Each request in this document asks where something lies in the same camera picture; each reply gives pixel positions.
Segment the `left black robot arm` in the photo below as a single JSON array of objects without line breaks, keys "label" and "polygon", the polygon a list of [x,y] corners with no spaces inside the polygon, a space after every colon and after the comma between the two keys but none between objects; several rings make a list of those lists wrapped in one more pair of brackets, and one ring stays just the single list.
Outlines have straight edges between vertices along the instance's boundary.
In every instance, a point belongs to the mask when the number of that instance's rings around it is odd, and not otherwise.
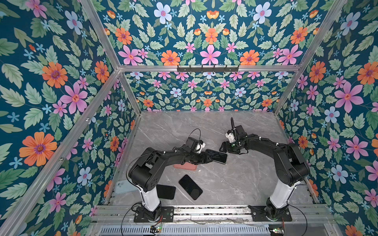
[{"label": "left black robot arm", "polygon": [[187,146],[167,151],[147,148],[128,172],[130,182],[138,188],[141,195],[140,214],[151,222],[159,220],[161,201],[157,194],[157,184],[167,166],[187,162],[201,165],[212,161],[213,159],[206,151],[194,151]]}]

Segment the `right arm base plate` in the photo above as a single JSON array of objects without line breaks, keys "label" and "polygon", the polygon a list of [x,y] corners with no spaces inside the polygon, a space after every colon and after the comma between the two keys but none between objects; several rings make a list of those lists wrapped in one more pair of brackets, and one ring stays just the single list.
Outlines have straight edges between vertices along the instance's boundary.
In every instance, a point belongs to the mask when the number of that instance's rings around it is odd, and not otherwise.
[{"label": "right arm base plate", "polygon": [[291,222],[292,216],[288,207],[275,208],[274,206],[252,206],[248,205],[251,210],[253,221],[284,221]]}]

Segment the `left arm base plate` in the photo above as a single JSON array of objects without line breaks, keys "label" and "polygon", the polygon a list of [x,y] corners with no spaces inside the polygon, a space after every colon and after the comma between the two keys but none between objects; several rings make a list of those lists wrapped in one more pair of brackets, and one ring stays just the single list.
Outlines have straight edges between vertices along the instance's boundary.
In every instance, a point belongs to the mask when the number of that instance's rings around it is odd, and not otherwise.
[{"label": "left arm base plate", "polygon": [[134,223],[159,223],[173,222],[174,207],[158,207],[154,211],[148,211],[143,206],[137,207],[134,215]]}]

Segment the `silver-edged black phone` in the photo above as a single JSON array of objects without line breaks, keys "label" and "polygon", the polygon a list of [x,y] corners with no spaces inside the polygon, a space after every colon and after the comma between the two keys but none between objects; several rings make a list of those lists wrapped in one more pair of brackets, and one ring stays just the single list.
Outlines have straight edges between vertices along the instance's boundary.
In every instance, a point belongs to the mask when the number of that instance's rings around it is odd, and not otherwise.
[{"label": "silver-edged black phone", "polygon": [[223,153],[223,152],[219,152],[219,151],[215,151],[211,149],[207,149],[205,152],[211,161],[220,163],[220,164],[226,164],[227,153]]}]

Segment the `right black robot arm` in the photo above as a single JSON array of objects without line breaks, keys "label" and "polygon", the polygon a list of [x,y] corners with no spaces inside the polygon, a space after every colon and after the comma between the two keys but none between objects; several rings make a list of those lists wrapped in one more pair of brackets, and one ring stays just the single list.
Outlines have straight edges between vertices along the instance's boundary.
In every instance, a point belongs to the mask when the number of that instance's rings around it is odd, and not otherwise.
[{"label": "right black robot arm", "polygon": [[274,160],[275,172],[278,177],[276,187],[267,199],[265,216],[274,221],[285,214],[296,187],[308,176],[310,168],[299,147],[295,144],[283,144],[263,138],[255,134],[235,138],[227,136],[228,141],[222,143],[220,152],[242,154],[245,151],[257,151]]}]

